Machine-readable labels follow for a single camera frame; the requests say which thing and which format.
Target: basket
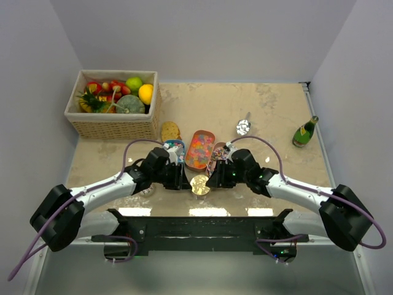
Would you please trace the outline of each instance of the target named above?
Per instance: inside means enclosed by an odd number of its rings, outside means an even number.
[[[129,77],[138,76],[144,84],[153,85],[153,97],[148,114],[98,114],[83,112],[79,95],[86,83],[91,81],[125,82]],[[161,94],[158,88],[157,72],[149,71],[79,71],[74,89],[64,112],[83,138],[101,140],[130,140],[135,138],[157,139],[160,116]]]

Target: beige tabletop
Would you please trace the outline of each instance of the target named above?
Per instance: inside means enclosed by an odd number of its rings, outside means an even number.
[[[284,173],[317,186],[330,186],[320,145],[315,136],[304,148],[292,145],[296,129],[309,120],[305,94],[300,84],[196,84],[162,83],[160,123],[178,124],[188,147],[197,130],[207,130],[216,142],[237,137],[236,124],[251,112],[250,135],[268,140],[283,159]],[[100,181],[119,172],[123,150],[128,141],[80,139],[68,179],[68,187]],[[129,148],[128,162],[144,158],[156,144],[136,143]],[[244,139],[235,143],[249,149],[261,167],[278,170],[278,161],[263,143]],[[189,181],[197,174],[186,169]],[[238,184],[233,189],[214,190],[204,198],[190,191],[168,191],[155,184],[148,196],[132,195],[99,208],[116,208],[124,215],[151,216],[271,216],[285,208],[306,209],[284,200],[256,195]]]

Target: metal scoop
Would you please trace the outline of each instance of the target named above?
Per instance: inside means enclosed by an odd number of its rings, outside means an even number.
[[[239,135],[246,135],[250,131],[251,123],[248,121],[250,115],[251,113],[248,112],[246,118],[244,120],[240,120],[238,125],[236,126],[236,132]]]

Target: white wall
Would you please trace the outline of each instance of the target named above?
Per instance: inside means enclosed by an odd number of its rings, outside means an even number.
[[[77,135],[63,111],[81,65],[49,0],[0,2],[0,293],[34,237],[29,218],[65,180]]]
[[[310,81],[355,0],[51,0],[84,68]]]
[[[367,251],[378,294],[392,294],[393,2],[358,0],[311,82],[337,183],[352,187],[387,233]],[[376,230],[365,239],[377,245]]]

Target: champagne bottle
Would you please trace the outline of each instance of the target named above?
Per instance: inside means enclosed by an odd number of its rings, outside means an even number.
[[[318,116],[313,116],[310,121],[301,126],[292,138],[292,143],[298,148],[302,148],[309,143],[310,139],[314,135],[315,125],[317,124]]]

